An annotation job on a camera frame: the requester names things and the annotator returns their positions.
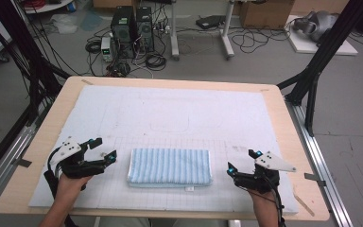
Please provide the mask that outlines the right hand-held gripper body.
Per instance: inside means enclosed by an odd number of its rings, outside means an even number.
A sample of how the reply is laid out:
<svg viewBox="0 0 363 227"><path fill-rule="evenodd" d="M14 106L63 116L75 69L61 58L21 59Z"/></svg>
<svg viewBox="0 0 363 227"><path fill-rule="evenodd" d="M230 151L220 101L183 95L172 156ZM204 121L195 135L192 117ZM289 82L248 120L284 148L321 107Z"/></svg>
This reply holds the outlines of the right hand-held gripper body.
<svg viewBox="0 0 363 227"><path fill-rule="evenodd" d="M252 173L238 172L233 176L233 183L242 189L257 190L261 194L276 190L280 181L280 171L296 172L297 168L276 154L267 151L254 161Z"/></svg>

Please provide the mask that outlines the grey helmet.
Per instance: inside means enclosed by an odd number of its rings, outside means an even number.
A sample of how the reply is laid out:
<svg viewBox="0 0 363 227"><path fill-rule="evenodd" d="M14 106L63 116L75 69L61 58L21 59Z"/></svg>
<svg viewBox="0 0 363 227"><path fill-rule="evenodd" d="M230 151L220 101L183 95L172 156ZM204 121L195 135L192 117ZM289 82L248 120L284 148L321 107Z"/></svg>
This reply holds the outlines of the grey helmet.
<svg viewBox="0 0 363 227"><path fill-rule="evenodd" d="M296 18L292 28L300 30L313 42L318 43L322 37L333 27L338 15L328 11L311 11L306 16Z"/></svg>

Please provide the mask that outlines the white foam mat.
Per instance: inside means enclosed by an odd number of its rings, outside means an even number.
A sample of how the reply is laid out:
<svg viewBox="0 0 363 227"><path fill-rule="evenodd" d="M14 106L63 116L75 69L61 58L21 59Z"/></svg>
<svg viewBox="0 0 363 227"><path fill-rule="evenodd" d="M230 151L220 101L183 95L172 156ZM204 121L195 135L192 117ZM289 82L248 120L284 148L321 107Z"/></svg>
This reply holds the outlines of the white foam mat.
<svg viewBox="0 0 363 227"><path fill-rule="evenodd" d="M116 150L117 160L93 177L78 208L249 213L251 197L227 174L228 163L251 173L249 150L279 155L265 98L258 92L84 87L57 140L79 143L100 137L89 160ZM132 187L127 181L135 148L207 149L213 181L185 188Z"/></svg>

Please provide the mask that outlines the person's legs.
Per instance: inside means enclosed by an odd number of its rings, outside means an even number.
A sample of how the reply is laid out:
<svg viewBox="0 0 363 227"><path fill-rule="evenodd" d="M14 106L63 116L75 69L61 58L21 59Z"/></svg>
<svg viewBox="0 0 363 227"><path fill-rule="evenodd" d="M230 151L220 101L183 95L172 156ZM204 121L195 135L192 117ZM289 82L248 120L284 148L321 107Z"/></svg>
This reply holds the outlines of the person's legs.
<svg viewBox="0 0 363 227"><path fill-rule="evenodd" d="M159 227L150 218L101 218L98 227ZM226 220L177 218L164 223L164 227L229 227Z"/></svg>

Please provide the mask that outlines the clear plastic bag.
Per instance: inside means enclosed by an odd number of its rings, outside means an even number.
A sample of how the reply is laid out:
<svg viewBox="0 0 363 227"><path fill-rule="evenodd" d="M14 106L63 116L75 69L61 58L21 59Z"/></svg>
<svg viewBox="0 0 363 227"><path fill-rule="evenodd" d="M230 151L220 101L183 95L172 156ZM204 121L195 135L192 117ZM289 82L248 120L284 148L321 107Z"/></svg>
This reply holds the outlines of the clear plastic bag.
<svg viewBox="0 0 363 227"><path fill-rule="evenodd" d="M54 14L51 22L58 29L59 34L73 34L78 30L77 17L69 14Z"/></svg>

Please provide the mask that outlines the white floor board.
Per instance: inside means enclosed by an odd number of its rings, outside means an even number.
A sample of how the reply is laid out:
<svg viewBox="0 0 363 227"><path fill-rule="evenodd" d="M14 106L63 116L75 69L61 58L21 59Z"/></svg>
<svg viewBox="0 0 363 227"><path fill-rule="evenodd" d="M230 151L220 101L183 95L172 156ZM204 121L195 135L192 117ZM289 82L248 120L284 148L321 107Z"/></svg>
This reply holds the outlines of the white floor board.
<svg viewBox="0 0 363 227"><path fill-rule="evenodd" d="M294 30L291 27L293 25L293 21L296 18L297 18L296 15L289 15L285 27L285 31L288 34L288 39L293 49L297 53L315 54L318 51L317 45L308 36L304 35L301 31ZM340 56L355 56L356 54L357 50L354 47L352 47L347 41L344 41L337 51L337 55Z"/></svg>

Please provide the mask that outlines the black tape strip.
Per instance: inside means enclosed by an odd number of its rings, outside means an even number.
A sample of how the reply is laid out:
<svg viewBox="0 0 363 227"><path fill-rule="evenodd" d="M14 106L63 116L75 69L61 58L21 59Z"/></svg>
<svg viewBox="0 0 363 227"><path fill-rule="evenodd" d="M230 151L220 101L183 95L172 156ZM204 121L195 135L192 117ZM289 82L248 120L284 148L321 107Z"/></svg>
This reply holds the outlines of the black tape strip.
<svg viewBox="0 0 363 227"><path fill-rule="evenodd" d="M31 162L28 160L25 160L23 158L15 159L12 164L14 166L23 166L23 167L29 167L31 165Z"/></svg>
<svg viewBox="0 0 363 227"><path fill-rule="evenodd" d="M304 178L306 180L314 181L318 184L319 187L326 186L326 181L322 180L319 176L310 174L310 173L304 173Z"/></svg>

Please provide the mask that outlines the white power supply unit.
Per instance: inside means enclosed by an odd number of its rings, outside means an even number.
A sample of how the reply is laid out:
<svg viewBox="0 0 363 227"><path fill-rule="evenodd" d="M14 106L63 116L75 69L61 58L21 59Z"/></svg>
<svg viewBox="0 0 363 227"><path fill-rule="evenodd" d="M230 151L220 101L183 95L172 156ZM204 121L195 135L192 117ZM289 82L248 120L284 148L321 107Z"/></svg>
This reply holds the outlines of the white power supply unit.
<svg viewBox="0 0 363 227"><path fill-rule="evenodd" d="M113 60L112 41L110 37L103 37L101 39L101 53L105 62Z"/></svg>

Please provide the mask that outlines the open cardboard box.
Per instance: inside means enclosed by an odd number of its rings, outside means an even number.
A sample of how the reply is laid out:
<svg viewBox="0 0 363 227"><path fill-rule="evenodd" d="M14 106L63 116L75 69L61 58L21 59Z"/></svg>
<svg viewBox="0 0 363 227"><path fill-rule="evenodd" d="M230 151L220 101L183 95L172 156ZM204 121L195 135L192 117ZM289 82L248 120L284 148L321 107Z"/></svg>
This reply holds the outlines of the open cardboard box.
<svg viewBox="0 0 363 227"><path fill-rule="evenodd" d="M265 0L262 4L246 2L241 6L242 27L283 29L295 0Z"/></svg>

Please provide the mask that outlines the large flat cardboard box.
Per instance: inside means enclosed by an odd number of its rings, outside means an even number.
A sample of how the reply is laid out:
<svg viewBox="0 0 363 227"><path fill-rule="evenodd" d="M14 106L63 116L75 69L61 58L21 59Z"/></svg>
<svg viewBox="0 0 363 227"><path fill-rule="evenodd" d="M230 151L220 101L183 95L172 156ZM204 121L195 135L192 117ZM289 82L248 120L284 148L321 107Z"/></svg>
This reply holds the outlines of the large flat cardboard box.
<svg viewBox="0 0 363 227"><path fill-rule="evenodd" d="M136 7L139 0L92 0L95 8L114 9L118 6Z"/></svg>

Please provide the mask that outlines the teal sheet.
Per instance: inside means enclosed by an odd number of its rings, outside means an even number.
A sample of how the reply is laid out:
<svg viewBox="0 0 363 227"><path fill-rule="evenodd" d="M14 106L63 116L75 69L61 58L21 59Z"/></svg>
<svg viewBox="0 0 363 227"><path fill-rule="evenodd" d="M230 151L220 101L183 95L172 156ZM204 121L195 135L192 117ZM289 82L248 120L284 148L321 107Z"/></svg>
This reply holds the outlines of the teal sheet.
<svg viewBox="0 0 363 227"><path fill-rule="evenodd" d="M102 18L97 15L94 11L88 11L81 24L80 27L84 31L93 31L98 28L102 23Z"/></svg>

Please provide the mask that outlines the black computer tower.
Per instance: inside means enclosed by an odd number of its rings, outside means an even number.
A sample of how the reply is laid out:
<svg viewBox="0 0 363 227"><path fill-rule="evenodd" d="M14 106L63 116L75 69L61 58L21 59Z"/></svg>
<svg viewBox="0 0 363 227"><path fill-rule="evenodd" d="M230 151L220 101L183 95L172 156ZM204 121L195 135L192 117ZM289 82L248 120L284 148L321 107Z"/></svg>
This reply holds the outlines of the black computer tower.
<svg viewBox="0 0 363 227"><path fill-rule="evenodd" d="M136 23L132 6L118 6L113 14L111 30L118 56L122 59L134 57L133 43L136 39Z"/></svg>
<svg viewBox="0 0 363 227"><path fill-rule="evenodd" d="M154 51L153 25L151 7L136 9L137 43L146 52Z"/></svg>

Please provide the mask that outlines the aluminium rail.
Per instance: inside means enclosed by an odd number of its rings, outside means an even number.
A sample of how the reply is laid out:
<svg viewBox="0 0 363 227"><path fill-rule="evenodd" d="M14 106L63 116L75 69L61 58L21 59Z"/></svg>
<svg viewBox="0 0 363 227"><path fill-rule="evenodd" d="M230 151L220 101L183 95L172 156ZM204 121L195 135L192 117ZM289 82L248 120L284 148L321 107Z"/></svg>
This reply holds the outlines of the aluminium rail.
<svg viewBox="0 0 363 227"><path fill-rule="evenodd" d="M8 180L9 174L17 167L15 159L23 158L52 104L40 104L35 115L28 105L0 143L0 187Z"/></svg>
<svg viewBox="0 0 363 227"><path fill-rule="evenodd" d="M313 174L326 181L326 186L319 187L327 210L337 227L354 227L342 198L340 197L332 174L325 162L320 146L314 136L311 136L304 125L305 112L301 106L285 103L297 133L302 141L309 165Z"/></svg>

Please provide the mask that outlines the person's left hand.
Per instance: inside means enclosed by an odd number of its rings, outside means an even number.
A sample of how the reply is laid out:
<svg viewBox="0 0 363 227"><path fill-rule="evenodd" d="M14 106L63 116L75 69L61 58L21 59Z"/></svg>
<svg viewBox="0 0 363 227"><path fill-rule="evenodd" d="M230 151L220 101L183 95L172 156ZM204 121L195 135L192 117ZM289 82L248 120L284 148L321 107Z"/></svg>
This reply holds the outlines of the person's left hand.
<svg viewBox="0 0 363 227"><path fill-rule="evenodd" d="M91 179L91 176L80 179L71 179L65 174L61 174L55 201L73 204L78 198L82 186Z"/></svg>

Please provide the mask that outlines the light blue striped towel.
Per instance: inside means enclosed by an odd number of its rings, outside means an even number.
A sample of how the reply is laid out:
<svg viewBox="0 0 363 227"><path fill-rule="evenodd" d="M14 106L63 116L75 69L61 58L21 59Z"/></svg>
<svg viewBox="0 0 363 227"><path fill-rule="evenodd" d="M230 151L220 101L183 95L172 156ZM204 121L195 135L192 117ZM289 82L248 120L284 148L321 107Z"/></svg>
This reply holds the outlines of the light blue striped towel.
<svg viewBox="0 0 363 227"><path fill-rule="evenodd" d="M212 184L210 152L190 148L135 148L127 181L132 187L185 188Z"/></svg>

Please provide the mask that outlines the white-legged desk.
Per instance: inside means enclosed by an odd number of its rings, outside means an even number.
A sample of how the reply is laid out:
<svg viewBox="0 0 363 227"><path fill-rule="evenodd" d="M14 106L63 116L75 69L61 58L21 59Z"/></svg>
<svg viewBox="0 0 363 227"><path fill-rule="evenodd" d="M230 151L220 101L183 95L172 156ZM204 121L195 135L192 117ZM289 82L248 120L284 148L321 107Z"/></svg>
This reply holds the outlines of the white-legged desk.
<svg viewBox="0 0 363 227"><path fill-rule="evenodd" d="M226 59L229 60L234 56L233 48L228 37L229 28L233 15L233 8L235 0L227 0L227 10L225 17L225 24L222 29L219 30L221 41L224 44L226 51ZM170 27L170 44L171 44L171 57L173 60L178 61L180 59L180 51L178 45L177 31L176 31L176 3L177 0L170 0L171 2L171 27Z"/></svg>

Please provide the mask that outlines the flat black device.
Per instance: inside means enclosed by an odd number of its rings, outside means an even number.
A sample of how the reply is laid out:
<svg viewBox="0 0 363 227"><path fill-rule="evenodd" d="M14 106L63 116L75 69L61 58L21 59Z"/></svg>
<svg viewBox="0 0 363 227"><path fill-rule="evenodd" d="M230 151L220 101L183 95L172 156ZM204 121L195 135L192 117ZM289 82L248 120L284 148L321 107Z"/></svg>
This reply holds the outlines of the flat black device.
<svg viewBox="0 0 363 227"><path fill-rule="evenodd" d="M196 21L196 25L202 29L217 27L225 22L225 17L222 15L211 15L200 18Z"/></svg>

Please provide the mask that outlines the person's right hand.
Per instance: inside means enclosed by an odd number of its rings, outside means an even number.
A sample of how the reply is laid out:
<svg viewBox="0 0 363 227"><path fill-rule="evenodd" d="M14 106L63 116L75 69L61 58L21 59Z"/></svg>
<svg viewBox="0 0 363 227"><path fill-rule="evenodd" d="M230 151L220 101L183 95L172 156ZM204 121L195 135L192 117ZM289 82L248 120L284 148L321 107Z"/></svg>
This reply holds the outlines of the person's right hand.
<svg viewBox="0 0 363 227"><path fill-rule="evenodd" d="M249 190L255 211L277 210L276 201L271 192L261 194L257 190Z"/></svg>

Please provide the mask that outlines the round white table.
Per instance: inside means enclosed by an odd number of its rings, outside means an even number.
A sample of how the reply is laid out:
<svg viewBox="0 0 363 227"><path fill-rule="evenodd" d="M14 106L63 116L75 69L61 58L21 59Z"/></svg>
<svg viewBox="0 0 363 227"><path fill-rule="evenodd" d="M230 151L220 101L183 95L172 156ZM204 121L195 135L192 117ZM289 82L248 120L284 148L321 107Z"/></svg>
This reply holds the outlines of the round white table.
<svg viewBox="0 0 363 227"><path fill-rule="evenodd" d="M73 4L74 0L61 0L59 4L45 4L43 7L39 9L25 9L26 14L34 14L34 13L42 13L47 12L55 9L61 9L66 7L69 4Z"/></svg>

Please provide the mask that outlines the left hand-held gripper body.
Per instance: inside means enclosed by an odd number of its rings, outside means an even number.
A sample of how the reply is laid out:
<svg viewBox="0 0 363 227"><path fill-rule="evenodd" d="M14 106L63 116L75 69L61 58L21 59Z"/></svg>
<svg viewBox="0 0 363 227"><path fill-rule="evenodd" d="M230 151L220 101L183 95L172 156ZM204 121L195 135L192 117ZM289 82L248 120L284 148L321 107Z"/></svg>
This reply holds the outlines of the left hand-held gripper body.
<svg viewBox="0 0 363 227"><path fill-rule="evenodd" d="M80 144L69 136L48 157L48 167L60 169L68 178L80 179L98 175L106 168L104 160L86 161L87 141Z"/></svg>

